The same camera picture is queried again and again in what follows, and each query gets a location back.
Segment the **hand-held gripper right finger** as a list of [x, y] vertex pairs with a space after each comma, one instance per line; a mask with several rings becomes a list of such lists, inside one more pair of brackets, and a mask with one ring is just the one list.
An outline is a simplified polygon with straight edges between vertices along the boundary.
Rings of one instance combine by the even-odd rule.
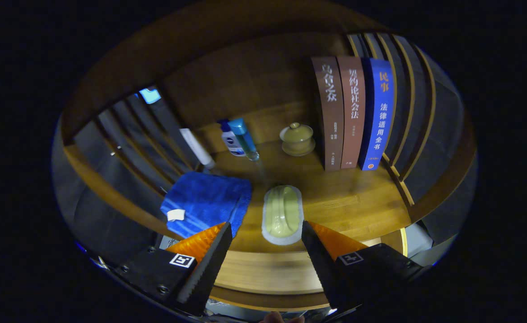
[[370, 247], [318, 223], [304, 221], [301, 241], [329, 305], [337, 314], [372, 306], [407, 287], [425, 271], [384, 243]]

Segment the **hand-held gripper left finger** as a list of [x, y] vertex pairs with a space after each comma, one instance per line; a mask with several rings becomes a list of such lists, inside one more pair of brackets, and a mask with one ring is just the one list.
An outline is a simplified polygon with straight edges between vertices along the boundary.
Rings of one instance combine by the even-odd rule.
[[113, 269], [124, 286], [181, 314], [201, 316], [232, 241], [229, 222], [167, 249], [148, 246]]

